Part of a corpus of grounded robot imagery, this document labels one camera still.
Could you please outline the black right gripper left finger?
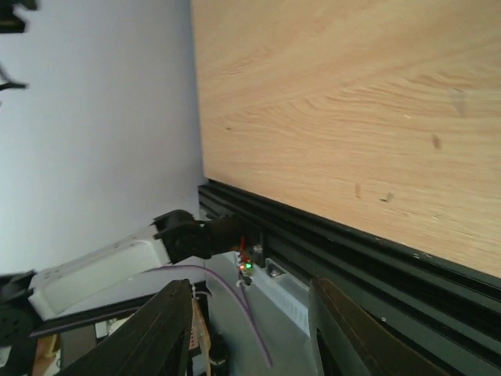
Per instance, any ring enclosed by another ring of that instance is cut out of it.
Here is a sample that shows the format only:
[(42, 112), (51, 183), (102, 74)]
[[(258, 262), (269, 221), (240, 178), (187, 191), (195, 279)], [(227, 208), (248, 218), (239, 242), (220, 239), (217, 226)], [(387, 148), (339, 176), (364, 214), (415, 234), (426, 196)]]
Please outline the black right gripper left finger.
[(193, 318), (188, 280), (174, 280), (108, 339), (59, 372), (68, 376), (184, 375)]

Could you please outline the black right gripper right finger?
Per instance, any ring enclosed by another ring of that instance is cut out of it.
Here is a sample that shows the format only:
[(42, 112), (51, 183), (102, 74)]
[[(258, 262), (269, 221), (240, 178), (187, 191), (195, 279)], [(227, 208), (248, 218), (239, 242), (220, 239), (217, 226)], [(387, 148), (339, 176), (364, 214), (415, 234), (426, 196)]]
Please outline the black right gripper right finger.
[(446, 375), (326, 278), (310, 280), (308, 324), (319, 375)]

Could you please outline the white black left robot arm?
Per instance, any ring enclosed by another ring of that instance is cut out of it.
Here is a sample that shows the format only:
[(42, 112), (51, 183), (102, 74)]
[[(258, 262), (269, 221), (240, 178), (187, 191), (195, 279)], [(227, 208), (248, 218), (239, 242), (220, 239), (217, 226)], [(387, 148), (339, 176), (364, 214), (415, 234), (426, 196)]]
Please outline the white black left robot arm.
[(114, 335), (63, 370), (65, 375), (183, 375), (191, 337), (190, 283), (173, 280), (146, 300), (126, 298), (101, 308), (72, 308), (109, 288), (158, 269), (184, 269), (191, 257), (209, 259), (238, 248), (239, 219), (196, 220), (176, 210), (138, 233), (84, 257), (42, 271), (1, 277), (4, 375), (29, 375), (37, 344), (60, 332), (129, 315)]

